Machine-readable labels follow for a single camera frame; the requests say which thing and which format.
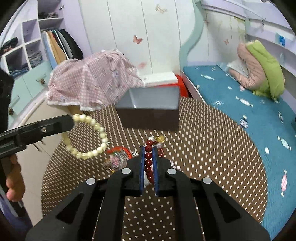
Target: white wardrobe door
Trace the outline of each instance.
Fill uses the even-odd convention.
[[[79,0],[93,53],[116,48],[107,0]]]
[[[138,68],[152,74],[141,0],[108,0],[117,48]]]
[[[180,36],[175,2],[142,0],[142,5],[153,73],[173,71],[180,74]]]

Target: brown polka dot carpet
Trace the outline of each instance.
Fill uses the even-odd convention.
[[[254,219],[262,221],[267,203],[262,159],[248,134],[221,111],[191,98],[181,98],[177,132],[124,128],[114,106],[91,116],[105,127],[112,143],[110,148],[124,146],[138,151],[149,136],[163,134],[166,158],[190,178],[212,178]],[[76,125],[69,138],[82,152],[99,146],[98,132],[85,123]],[[85,161],[77,159],[60,143],[44,174],[43,215],[87,178],[108,178],[111,173],[102,167],[106,159],[105,153]],[[127,197],[124,212],[122,240],[175,240],[172,199],[156,197],[152,186],[145,189],[142,197]]]

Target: white floor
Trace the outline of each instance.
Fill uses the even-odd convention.
[[[26,124],[68,113],[69,111],[67,107],[48,106],[43,102],[28,119]],[[38,151],[33,145],[29,145],[26,150],[17,153],[26,186],[23,202],[33,225],[37,224],[42,219],[41,186],[43,175],[50,157],[60,140],[61,134],[46,137],[43,139],[44,144],[41,142],[36,143],[40,151]]]

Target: red bead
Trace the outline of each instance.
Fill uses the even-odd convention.
[[[153,141],[152,140],[147,140],[146,141],[146,145],[152,146],[153,145]]]
[[[151,152],[151,151],[152,151],[152,146],[147,145],[147,146],[145,147],[145,151],[147,151],[147,152]]]
[[[146,152],[145,153],[145,157],[146,157],[146,159],[151,159],[152,158],[152,154],[150,152]]]
[[[148,167],[152,166],[152,161],[151,160],[146,160],[145,165],[148,166]]]
[[[151,167],[145,166],[145,172],[151,171]]]
[[[146,175],[147,175],[147,177],[152,177],[153,176],[153,172],[152,171],[146,172]]]

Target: blue label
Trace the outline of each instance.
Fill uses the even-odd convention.
[[[285,38],[283,36],[279,36],[279,44],[285,47]]]

